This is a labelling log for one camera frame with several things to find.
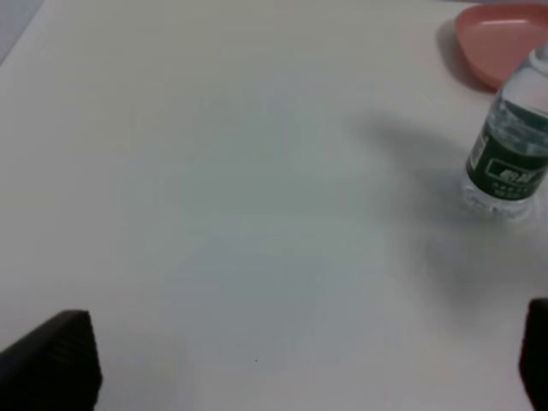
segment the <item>green bottle label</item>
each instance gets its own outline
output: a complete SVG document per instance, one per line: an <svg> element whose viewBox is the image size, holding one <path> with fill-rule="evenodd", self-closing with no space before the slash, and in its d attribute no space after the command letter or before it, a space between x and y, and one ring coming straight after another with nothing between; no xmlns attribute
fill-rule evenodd
<svg viewBox="0 0 548 411"><path fill-rule="evenodd" d="M512 152L493 138L487 124L468 158L470 180L484 193L502 200L531 197L548 169L548 157Z"/></svg>

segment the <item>white surface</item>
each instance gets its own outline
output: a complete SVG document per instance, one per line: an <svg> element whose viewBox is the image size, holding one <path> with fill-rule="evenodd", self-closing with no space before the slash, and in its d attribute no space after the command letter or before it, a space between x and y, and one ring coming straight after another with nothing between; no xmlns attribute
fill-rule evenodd
<svg viewBox="0 0 548 411"><path fill-rule="evenodd" d="M0 345L91 310L100 411L530 409L545 218L454 199L464 7L48 0L0 68Z"/></svg>

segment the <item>black object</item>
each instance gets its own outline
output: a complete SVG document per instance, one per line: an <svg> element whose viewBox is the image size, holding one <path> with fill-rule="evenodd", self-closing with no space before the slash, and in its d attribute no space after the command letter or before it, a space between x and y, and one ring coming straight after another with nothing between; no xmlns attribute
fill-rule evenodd
<svg viewBox="0 0 548 411"><path fill-rule="evenodd" d="M529 304L520 374L533 408L548 411L548 299Z"/></svg>
<svg viewBox="0 0 548 411"><path fill-rule="evenodd" d="M92 411L102 382L86 311L59 313L0 354L2 411Z"/></svg>

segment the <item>pink plate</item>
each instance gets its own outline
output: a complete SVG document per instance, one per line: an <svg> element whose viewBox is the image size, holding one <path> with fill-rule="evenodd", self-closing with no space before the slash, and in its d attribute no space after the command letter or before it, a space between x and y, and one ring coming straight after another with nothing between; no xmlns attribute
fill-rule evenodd
<svg viewBox="0 0 548 411"><path fill-rule="evenodd" d="M455 30L474 74L499 88L529 51L548 41L548 5L471 7L456 17Z"/></svg>

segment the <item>plastic bottle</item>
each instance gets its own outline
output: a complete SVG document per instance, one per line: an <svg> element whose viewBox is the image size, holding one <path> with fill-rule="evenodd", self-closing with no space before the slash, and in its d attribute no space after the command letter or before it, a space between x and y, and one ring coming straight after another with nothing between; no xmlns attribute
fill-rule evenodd
<svg viewBox="0 0 548 411"><path fill-rule="evenodd" d="M526 214L548 169L548 43L498 91L466 164L466 203L504 218Z"/></svg>

